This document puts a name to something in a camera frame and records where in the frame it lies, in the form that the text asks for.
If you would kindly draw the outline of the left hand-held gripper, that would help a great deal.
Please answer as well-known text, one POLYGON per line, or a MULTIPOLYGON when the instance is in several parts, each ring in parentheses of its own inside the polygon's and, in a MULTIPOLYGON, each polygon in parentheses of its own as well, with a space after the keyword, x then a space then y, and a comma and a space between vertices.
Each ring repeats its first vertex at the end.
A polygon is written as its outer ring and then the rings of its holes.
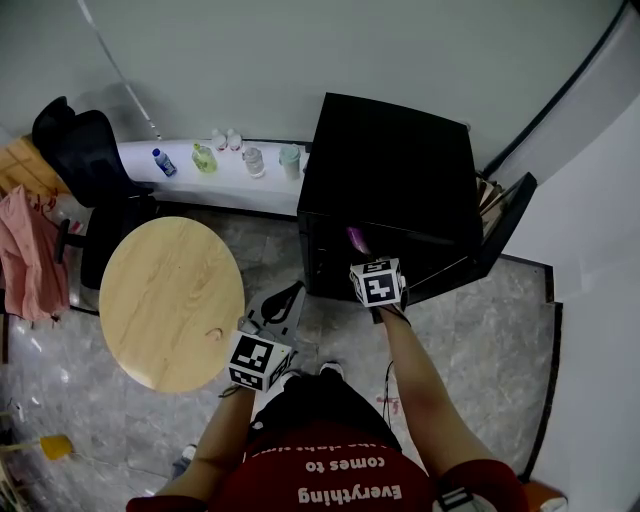
POLYGON ((297 353, 297 329, 305 285, 296 281, 257 293, 232 333, 228 358, 231 383, 267 392, 297 353))

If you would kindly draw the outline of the purple eggplant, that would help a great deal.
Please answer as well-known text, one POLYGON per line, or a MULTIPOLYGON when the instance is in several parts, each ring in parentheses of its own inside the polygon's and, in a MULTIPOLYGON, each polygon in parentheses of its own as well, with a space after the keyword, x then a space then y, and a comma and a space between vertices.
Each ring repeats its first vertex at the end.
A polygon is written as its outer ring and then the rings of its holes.
POLYGON ((347 227, 346 232, 350 243, 355 250, 367 257, 370 257, 372 255, 371 249, 369 248, 365 240, 364 233, 360 228, 347 227))

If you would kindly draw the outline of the black mini fridge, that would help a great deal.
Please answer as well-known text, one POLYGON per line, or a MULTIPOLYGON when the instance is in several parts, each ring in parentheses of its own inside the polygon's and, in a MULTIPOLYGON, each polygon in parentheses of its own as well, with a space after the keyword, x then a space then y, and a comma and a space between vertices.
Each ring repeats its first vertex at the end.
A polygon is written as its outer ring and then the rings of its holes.
POLYGON ((381 101, 325 96, 299 197, 307 291, 355 299, 352 265, 398 258, 411 303, 487 276, 537 186, 526 175, 483 240, 476 170, 466 127, 381 101), (367 257, 346 228, 360 228, 367 257))

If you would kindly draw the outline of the person's right forearm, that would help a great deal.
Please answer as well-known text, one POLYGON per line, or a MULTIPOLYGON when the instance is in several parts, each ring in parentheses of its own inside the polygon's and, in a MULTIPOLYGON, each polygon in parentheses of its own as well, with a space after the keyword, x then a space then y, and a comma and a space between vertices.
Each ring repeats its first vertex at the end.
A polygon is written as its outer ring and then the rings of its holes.
POLYGON ((432 478, 493 454, 456 410, 431 358, 403 320, 383 312, 399 398, 410 437, 432 478))

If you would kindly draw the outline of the person's left forearm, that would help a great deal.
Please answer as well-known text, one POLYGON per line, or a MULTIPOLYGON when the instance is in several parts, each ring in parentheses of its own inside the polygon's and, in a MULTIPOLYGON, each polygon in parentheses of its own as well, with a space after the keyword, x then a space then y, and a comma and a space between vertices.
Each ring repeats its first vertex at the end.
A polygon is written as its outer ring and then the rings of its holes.
POLYGON ((242 463, 255 401, 253 389, 240 387, 222 398, 183 474, 157 496, 184 496, 208 503, 242 463))

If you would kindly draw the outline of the black wrist band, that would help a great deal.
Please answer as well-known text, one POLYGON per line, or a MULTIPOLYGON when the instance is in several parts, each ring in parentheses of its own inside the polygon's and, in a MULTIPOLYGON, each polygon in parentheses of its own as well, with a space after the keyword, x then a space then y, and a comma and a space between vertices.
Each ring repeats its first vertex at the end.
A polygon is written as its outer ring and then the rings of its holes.
POLYGON ((369 312, 371 313, 374 324, 382 324, 384 322, 383 312, 386 312, 388 315, 393 315, 403 320, 408 325, 411 325, 409 319, 406 317, 403 310, 399 308, 396 304, 385 304, 385 305, 374 306, 369 309, 369 312))

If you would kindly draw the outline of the person's black shorts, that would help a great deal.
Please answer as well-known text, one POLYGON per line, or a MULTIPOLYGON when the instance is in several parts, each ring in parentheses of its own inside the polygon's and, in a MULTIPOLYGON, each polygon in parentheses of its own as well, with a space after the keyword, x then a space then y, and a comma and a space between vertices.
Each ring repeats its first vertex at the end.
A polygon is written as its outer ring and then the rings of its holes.
POLYGON ((247 449, 274 447, 289 435, 329 444, 353 439, 402 451, 381 414, 334 370, 291 377, 256 414, 247 449))

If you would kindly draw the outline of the round wooden table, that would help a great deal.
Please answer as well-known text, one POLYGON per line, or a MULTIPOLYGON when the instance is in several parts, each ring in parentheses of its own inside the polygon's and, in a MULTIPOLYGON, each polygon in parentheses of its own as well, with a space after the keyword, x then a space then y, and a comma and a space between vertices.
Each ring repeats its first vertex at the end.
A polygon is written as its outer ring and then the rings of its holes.
POLYGON ((154 219, 129 233, 99 293, 101 328, 116 362, 139 384, 166 393, 190 392, 218 376, 244 310, 229 248, 185 217, 154 219), (209 340, 216 327, 223 338, 209 340))

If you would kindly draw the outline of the pale green cup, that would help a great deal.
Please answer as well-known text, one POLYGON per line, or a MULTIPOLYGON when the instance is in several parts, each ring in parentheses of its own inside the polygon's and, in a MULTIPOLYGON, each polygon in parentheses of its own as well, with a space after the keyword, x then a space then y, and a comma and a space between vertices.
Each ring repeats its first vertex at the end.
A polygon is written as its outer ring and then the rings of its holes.
POLYGON ((300 177, 301 151, 295 145, 284 145, 279 151, 279 163, 289 181, 298 180, 300 177))

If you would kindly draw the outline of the green liquid bottle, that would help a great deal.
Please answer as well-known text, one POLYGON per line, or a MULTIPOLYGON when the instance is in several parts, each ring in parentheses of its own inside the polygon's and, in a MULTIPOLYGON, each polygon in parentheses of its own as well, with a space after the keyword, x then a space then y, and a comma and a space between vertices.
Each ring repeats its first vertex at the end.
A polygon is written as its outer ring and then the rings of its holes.
POLYGON ((213 173, 217 170, 217 160, 212 150, 205 145, 193 144, 192 160, 202 173, 213 173))

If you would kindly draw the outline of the person's red shirt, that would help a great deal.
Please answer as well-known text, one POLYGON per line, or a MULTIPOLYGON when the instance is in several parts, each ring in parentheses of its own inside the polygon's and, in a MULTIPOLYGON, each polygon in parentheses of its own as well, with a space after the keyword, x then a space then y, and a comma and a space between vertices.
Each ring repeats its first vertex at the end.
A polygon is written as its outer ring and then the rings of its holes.
POLYGON ((502 462, 465 462, 432 480, 380 439, 328 422, 261 436, 208 502, 141 497, 126 512, 446 512, 446 498, 479 512, 528 512, 502 462))

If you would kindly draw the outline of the blue label bottle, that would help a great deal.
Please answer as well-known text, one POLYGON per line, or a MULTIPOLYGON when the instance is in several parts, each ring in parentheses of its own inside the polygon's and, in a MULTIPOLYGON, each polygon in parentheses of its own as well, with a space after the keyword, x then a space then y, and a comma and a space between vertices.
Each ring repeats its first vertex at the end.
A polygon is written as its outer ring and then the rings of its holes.
POLYGON ((172 177, 176 174, 176 166, 164 151, 160 150, 159 148, 154 148, 152 150, 152 156, 156 165, 167 177, 172 177))

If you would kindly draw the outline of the large clear water jug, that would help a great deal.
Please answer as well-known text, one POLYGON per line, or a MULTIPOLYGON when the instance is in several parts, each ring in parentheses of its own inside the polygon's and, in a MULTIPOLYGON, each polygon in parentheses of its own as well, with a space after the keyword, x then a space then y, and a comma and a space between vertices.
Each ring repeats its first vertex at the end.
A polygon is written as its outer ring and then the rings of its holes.
POLYGON ((60 225, 64 220, 68 220, 69 233, 85 235, 91 213, 91 208, 82 206, 73 196, 64 194, 56 199, 56 204, 49 213, 49 218, 56 225, 60 225))

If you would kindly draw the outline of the black office chair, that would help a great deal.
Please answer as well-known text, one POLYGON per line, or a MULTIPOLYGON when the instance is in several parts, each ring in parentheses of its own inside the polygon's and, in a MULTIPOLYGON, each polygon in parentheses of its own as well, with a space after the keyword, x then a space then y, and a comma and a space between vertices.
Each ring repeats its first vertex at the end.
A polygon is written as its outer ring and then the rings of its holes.
POLYGON ((63 262, 66 247, 80 248, 80 282, 98 290, 119 243, 156 218, 158 203, 151 189, 129 178, 111 124, 100 111, 77 114, 66 97, 58 97, 36 117, 32 141, 80 205, 92 210, 84 235, 70 231, 70 220, 60 223, 54 261, 63 262))

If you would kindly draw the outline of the wooden board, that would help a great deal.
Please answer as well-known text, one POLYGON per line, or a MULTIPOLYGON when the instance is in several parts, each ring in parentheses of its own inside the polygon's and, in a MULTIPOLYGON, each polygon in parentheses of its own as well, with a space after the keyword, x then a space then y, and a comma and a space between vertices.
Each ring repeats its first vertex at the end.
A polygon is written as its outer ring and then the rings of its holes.
POLYGON ((22 185, 29 194, 54 197, 70 190, 28 137, 0 147, 0 196, 22 185))

